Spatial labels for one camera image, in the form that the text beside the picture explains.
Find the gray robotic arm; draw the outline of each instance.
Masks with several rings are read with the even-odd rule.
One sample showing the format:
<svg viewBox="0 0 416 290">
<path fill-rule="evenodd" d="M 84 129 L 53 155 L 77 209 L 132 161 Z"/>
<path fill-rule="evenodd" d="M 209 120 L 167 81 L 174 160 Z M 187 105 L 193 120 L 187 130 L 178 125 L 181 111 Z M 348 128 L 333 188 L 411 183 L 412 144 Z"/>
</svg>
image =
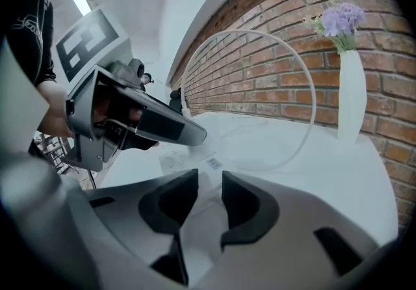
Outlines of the gray robotic arm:
<svg viewBox="0 0 416 290">
<path fill-rule="evenodd" d="M 99 87 L 106 87 L 112 100 L 109 117 L 94 123 L 94 98 Z M 131 107 L 143 110 L 139 122 L 128 120 Z M 68 96 L 66 116 L 75 133 L 75 146 L 64 161 L 93 171 L 102 170 L 117 149 L 146 150 L 155 141 L 196 146 L 207 136 L 203 127 L 98 65 Z"/>
<path fill-rule="evenodd" d="M 91 11 L 72 25 L 53 49 L 55 68 L 68 79 L 66 118 L 75 146 L 65 162 L 100 171 L 117 150 L 146 150 L 156 141 L 195 146 L 207 132 L 138 85 L 143 63 L 133 58 L 128 34 L 109 12 Z M 94 122 L 94 99 L 104 89 L 110 105 L 107 119 Z M 142 109 L 131 122 L 131 108 Z"/>
</svg>

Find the white table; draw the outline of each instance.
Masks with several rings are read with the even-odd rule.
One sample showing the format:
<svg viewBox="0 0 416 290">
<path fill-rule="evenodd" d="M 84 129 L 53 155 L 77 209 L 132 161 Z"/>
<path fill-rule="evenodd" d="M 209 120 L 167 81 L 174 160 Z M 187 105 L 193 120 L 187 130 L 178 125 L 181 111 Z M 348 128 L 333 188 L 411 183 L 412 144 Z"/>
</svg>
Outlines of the white table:
<svg viewBox="0 0 416 290">
<path fill-rule="evenodd" d="M 307 124 L 230 113 L 204 113 L 194 120 L 215 126 L 226 155 L 222 170 L 236 170 L 239 162 L 274 165 L 299 145 Z M 369 137 L 360 135 L 353 146 L 336 137 L 336 129 L 314 126 L 304 148 L 289 164 L 273 171 L 242 173 L 310 192 L 361 226 L 379 245 L 397 237 L 395 196 L 384 164 Z M 186 168 L 192 162 L 187 147 L 162 144 L 146 152 L 122 152 L 101 187 L 125 185 Z"/>
</svg>

